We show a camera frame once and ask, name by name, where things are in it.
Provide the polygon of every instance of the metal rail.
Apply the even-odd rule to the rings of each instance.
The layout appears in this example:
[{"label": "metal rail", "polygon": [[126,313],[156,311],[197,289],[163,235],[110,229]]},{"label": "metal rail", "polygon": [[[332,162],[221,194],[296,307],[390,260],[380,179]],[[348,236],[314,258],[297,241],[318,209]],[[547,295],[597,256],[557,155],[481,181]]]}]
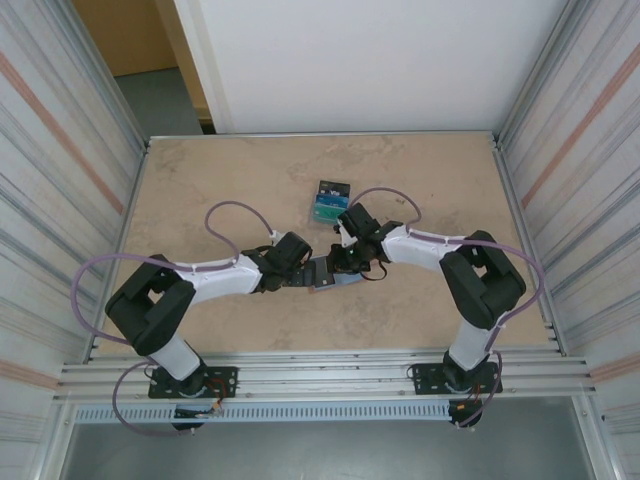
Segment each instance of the metal rail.
[{"label": "metal rail", "polygon": [[[562,357],[546,349],[503,349],[503,397],[591,395],[594,386],[580,357]],[[444,351],[240,353],[209,355],[208,365],[240,368],[236,398],[242,402],[370,401],[415,399],[407,376],[415,363],[438,363]],[[137,357],[97,358],[87,365],[65,366],[55,403],[109,403],[113,385]],[[149,380],[142,370],[122,383],[121,404],[150,403]],[[421,397],[460,398],[459,395]],[[175,403],[153,400],[152,403]],[[202,403],[185,399],[181,403]]]}]

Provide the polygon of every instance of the orange stripe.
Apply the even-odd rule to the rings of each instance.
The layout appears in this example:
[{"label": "orange stripe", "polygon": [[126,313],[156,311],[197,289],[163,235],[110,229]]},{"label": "orange stripe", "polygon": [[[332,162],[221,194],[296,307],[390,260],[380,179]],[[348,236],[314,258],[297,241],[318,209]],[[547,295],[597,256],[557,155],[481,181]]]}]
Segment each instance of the orange stripe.
[{"label": "orange stripe", "polygon": [[635,371],[640,371],[640,353],[595,368],[591,371],[591,377],[594,382],[600,383]]},{"label": "orange stripe", "polygon": [[40,118],[42,123],[49,129],[51,134],[58,140],[60,145],[69,153],[71,158],[73,158],[76,163],[84,170],[89,179],[93,182],[93,184],[100,190],[100,192],[105,196],[111,206],[118,212],[122,213],[124,211],[124,207],[118,197],[109,189],[106,183],[100,178],[98,173],[93,169],[93,167],[89,164],[84,155],[78,147],[73,143],[67,132],[64,131],[62,126],[58,123],[58,121],[51,115],[49,110],[45,108],[45,106],[38,100],[33,90],[29,88],[29,85],[24,81],[24,79],[20,76],[18,71],[11,65],[11,62],[7,59],[4,53],[0,52],[0,71],[6,77],[6,79],[11,83],[13,88],[20,94],[20,96],[24,99],[25,102],[31,107],[31,109],[35,112],[36,115]]},{"label": "orange stripe", "polygon": [[0,377],[28,383],[36,387],[48,388],[50,390],[58,388],[57,378],[36,372],[35,370],[16,363],[7,362],[6,360],[0,360]]},{"label": "orange stripe", "polygon": [[538,192],[540,187],[544,182],[547,181],[549,176],[553,173],[553,171],[560,165],[560,162],[567,156],[569,151],[574,147],[576,142],[580,139],[580,137],[587,130],[589,125],[593,122],[593,120],[598,116],[600,112],[607,106],[607,104],[611,101],[614,95],[620,90],[622,85],[627,81],[627,79],[634,72],[636,67],[640,64],[640,44],[633,49],[631,55],[627,57],[624,63],[620,66],[616,74],[609,80],[607,86],[604,87],[604,90],[600,93],[595,103],[589,109],[585,117],[578,124],[575,130],[569,135],[569,137],[564,141],[560,150],[556,152],[556,154],[551,159],[551,162],[545,167],[542,171],[538,179],[535,181],[531,189],[527,192],[527,194],[522,198],[522,206],[527,208],[531,200]]}]

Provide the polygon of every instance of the vented metal strip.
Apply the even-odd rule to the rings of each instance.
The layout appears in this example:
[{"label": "vented metal strip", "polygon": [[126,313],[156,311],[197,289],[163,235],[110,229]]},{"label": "vented metal strip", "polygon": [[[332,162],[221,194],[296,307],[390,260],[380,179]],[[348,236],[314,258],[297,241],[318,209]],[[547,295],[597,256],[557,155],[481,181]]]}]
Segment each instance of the vented metal strip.
[{"label": "vented metal strip", "polygon": [[[123,406],[120,413],[128,422],[151,424],[451,419],[447,400],[227,403],[219,414],[197,419],[176,419],[176,407],[176,404],[136,404]],[[192,404],[186,408],[198,410]],[[118,419],[111,405],[83,405],[75,423],[109,424],[118,423]]]}]

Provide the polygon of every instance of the table surface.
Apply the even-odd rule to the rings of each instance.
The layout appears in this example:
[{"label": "table surface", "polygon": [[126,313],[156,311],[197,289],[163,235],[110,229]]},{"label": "table surface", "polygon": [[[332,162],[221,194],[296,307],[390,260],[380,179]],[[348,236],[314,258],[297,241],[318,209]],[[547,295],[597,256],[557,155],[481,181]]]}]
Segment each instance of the table surface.
[{"label": "table surface", "polygon": [[[274,229],[298,233],[315,254],[326,253],[339,238],[331,226],[310,219],[320,180],[350,183],[352,196],[371,186],[397,188],[422,209],[418,230],[469,235],[482,229],[519,247],[486,134],[207,136],[153,140],[124,251],[180,262],[227,258],[229,248],[206,232],[203,221],[211,205],[233,199],[258,209]],[[370,194],[362,203],[380,223],[415,215],[390,193]],[[268,243],[260,221],[239,207],[220,209],[212,224],[240,249]],[[524,262],[513,261],[527,280],[526,298],[533,291],[530,277]],[[137,267],[124,262],[116,285]],[[189,309],[179,331],[201,353],[447,347],[460,321],[441,275],[390,265],[382,282],[204,302]],[[117,332],[108,320],[105,330]],[[498,342],[548,342],[537,306],[509,322]],[[99,351],[128,348],[102,342]]]}]

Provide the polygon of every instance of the white wall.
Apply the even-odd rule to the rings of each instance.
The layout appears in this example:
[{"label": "white wall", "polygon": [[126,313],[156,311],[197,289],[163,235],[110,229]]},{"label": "white wall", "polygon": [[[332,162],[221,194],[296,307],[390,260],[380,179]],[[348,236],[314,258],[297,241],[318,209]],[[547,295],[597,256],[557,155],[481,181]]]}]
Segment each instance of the white wall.
[{"label": "white wall", "polygon": [[176,0],[221,133],[497,129],[566,0]]}]

